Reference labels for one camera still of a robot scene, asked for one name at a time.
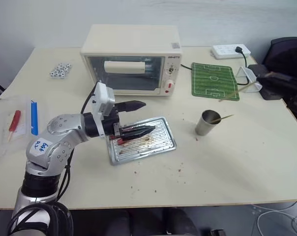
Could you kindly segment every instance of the oven door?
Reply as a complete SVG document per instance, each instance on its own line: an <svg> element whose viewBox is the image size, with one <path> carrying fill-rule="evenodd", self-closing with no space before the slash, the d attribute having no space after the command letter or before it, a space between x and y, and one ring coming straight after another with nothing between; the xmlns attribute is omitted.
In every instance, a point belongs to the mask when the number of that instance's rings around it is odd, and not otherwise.
<svg viewBox="0 0 297 236"><path fill-rule="evenodd" d="M115 94L159 94L164 57L89 56L98 81Z"/></svg>

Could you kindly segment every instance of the white wall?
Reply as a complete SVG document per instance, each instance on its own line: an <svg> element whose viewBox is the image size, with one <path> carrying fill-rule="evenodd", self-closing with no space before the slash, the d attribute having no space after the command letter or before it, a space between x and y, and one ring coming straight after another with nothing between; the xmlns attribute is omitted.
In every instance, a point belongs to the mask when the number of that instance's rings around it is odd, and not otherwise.
<svg viewBox="0 0 297 236"><path fill-rule="evenodd" d="M80 47L91 24L174 24L183 46L244 43L259 61L297 36L297 0L0 0L0 83L33 47Z"/></svg>

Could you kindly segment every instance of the oven window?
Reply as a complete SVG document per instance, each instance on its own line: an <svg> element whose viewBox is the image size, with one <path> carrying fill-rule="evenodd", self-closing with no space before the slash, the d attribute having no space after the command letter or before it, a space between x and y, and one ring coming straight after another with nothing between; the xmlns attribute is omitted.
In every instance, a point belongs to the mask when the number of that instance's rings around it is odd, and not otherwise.
<svg viewBox="0 0 297 236"><path fill-rule="evenodd" d="M101 80L112 89L123 90L155 90L160 87L161 69L164 57L89 57L90 65L97 80ZM107 73L105 62L143 62L145 71L142 73Z"/></svg>

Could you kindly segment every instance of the power strip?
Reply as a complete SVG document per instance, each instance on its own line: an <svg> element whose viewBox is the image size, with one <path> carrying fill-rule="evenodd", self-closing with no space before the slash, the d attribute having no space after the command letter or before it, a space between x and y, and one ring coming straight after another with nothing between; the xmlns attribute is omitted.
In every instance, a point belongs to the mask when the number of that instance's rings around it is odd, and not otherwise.
<svg viewBox="0 0 297 236"><path fill-rule="evenodd" d="M248 57L251 54L243 44L214 45L211 48L211 52L216 59L242 58L242 54L235 52L236 47L242 48L245 57Z"/></svg>

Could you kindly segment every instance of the blue tool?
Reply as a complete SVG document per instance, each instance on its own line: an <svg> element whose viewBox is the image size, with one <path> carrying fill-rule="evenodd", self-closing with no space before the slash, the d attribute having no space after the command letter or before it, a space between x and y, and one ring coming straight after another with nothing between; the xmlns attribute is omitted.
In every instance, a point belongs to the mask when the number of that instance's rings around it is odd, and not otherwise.
<svg viewBox="0 0 297 236"><path fill-rule="evenodd" d="M31 101L31 133L38 135L37 102Z"/></svg>

